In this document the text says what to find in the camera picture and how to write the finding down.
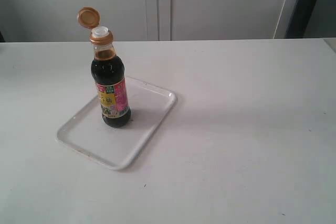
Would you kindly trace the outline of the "soy sauce bottle gold cap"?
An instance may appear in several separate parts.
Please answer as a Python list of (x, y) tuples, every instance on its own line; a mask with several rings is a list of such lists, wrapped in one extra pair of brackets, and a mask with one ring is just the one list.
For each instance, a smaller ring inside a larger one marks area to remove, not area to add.
[(83, 7), (77, 15), (78, 23), (90, 30), (94, 58), (91, 75), (95, 81), (102, 118), (110, 127), (126, 125), (131, 117), (124, 64), (114, 49), (112, 31), (100, 25), (100, 14), (92, 7)]

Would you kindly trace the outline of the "white rectangular plastic tray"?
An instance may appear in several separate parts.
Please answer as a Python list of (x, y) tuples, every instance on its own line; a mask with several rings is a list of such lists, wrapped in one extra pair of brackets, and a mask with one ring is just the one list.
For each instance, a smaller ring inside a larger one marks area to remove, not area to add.
[(175, 105), (175, 93), (131, 77), (125, 79), (131, 118), (121, 128), (102, 120), (98, 97), (93, 97), (57, 132), (69, 149), (112, 170), (129, 166)]

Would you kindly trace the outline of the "white cabinet doors background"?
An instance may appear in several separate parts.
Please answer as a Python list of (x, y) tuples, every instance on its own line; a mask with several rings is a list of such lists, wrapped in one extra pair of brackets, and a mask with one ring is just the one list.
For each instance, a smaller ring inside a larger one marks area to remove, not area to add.
[(284, 38), (297, 0), (1, 0), (9, 42), (86, 41), (84, 6), (117, 41)]

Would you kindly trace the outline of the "dark vertical post background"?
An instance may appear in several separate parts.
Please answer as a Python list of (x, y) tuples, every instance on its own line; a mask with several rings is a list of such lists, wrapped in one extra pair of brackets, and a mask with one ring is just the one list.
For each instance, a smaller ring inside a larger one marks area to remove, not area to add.
[(286, 39), (303, 38), (317, 0), (297, 0), (289, 25), (286, 30)]

